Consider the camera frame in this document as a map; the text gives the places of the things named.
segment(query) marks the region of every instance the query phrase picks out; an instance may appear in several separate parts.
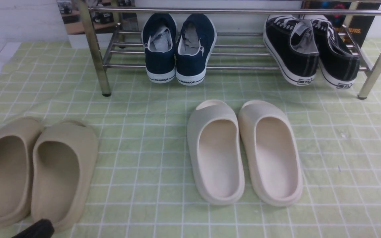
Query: white wall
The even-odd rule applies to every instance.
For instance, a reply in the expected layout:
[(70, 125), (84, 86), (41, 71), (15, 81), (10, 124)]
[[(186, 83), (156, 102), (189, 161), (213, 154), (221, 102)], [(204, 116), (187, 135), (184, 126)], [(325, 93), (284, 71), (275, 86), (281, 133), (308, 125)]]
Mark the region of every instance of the white wall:
[(56, 0), (0, 0), (0, 42), (66, 41)]
[[(138, 6), (198, 7), (195, 0), (136, 0)], [(204, 0), (205, 7), (223, 8), (296, 8), (296, 1), (254, 1), (254, 0)], [(175, 16), (180, 28), (185, 16)], [(265, 16), (214, 15), (213, 21), (219, 31), (260, 31)], [(381, 37), (381, 17), (376, 17), (367, 37)], [(0, 0), (0, 42), (35, 42), (68, 40), (60, 17), (56, 0)]]

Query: black object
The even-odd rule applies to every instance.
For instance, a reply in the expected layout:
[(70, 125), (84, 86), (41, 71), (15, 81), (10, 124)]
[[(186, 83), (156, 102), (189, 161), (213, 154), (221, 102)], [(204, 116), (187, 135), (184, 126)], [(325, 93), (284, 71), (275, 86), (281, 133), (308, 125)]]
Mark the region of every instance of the black object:
[[(308, 1), (305, 8), (309, 9), (349, 9), (351, 3), (334, 2), (334, 1)], [(345, 15), (325, 15), (325, 17), (333, 24), (334, 27), (342, 27)]]
[(96, 23), (107, 24), (107, 23), (113, 22), (114, 17), (112, 16), (112, 13), (96, 12), (93, 20)]
[(319, 52), (309, 21), (271, 16), (264, 28), (264, 43), (289, 83), (305, 86), (313, 81)]
[(59, 10), (61, 14), (70, 14), (72, 12), (72, 9), (67, 4), (64, 4), (62, 7), (59, 6)]
[[(380, 3), (358, 3), (357, 9), (372, 10), (379, 9)], [(353, 16), (348, 30), (352, 33), (354, 40), (361, 47), (367, 36), (368, 30), (373, 23), (374, 16)]]
[(12, 238), (50, 238), (54, 227), (50, 220), (41, 219)]
[(330, 22), (315, 19), (312, 23), (324, 78), (337, 89), (349, 89), (360, 69), (360, 56), (351, 53)]

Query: navy blue sneaker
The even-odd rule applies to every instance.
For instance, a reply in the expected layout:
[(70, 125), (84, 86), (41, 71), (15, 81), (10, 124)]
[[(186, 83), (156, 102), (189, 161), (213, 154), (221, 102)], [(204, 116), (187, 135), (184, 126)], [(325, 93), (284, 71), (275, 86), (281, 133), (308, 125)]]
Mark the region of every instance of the navy blue sneaker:
[(153, 83), (168, 83), (174, 78), (176, 28), (174, 19), (165, 13), (153, 14), (144, 24), (141, 40), (148, 78)]
[(191, 86), (204, 80), (216, 41), (216, 27), (206, 15), (192, 14), (186, 19), (176, 49), (176, 78), (179, 83)]

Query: slide sandal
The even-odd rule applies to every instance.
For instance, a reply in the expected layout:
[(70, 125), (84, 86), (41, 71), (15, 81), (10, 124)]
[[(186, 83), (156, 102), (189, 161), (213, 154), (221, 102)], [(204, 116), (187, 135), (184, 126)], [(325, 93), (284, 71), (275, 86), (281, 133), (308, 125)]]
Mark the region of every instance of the slide sandal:
[(273, 206), (289, 206), (302, 195), (302, 171), (295, 136), (286, 115), (265, 101), (248, 101), (239, 128), (254, 191)]
[(245, 188), (236, 114), (223, 101), (208, 100), (188, 122), (193, 177), (201, 196), (213, 205), (232, 204)]
[(33, 149), (32, 219), (48, 219), (55, 231), (70, 228), (85, 208), (98, 155), (92, 128), (65, 120), (46, 129)]
[(30, 212), (32, 150), (43, 130), (33, 117), (0, 128), (0, 226), (16, 223)]

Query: shoe pair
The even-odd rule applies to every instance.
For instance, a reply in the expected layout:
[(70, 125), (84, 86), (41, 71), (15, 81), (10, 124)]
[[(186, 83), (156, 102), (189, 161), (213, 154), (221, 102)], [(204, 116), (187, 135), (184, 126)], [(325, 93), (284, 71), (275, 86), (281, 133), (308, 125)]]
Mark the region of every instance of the shoe pair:
[(349, 89), (354, 84), (360, 57), (351, 53), (324, 16), (269, 15), (263, 38), (289, 83), (310, 84), (319, 64), (330, 86)]
[(55, 231), (76, 223), (85, 208), (98, 155), (89, 126), (64, 120), (44, 130), (23, 117), (0, 128), (0, 226), (31, 213)]
[(187, 127), (193, 177), (199, 194), (213, 205), (237, 202), (245, 189), (239, 135), (255, 193), (273, 206), (289, 206), (302, 195), (295, 136), (286, 115), (265, 101), (248, 101), (239, 115), (220, 100), (208, 100)]
[(192, 14), (183, 23), (177, 43), (176, 28), (170, 14), (155, 13), (144, 24), (141, 40), (148, 78), (168, 83), (176, 76), (183, 85), (199, 84), (216, 44), (216, 28), (206, 15)]

